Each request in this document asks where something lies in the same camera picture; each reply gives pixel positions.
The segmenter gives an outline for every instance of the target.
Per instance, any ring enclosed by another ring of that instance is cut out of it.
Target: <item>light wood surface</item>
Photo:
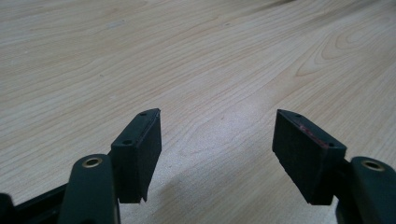
[[[335,223],[272,152],[278,108],[396,167],[396,2],[2,0],[0,190],[22,203],[162,110],[123,223]]]

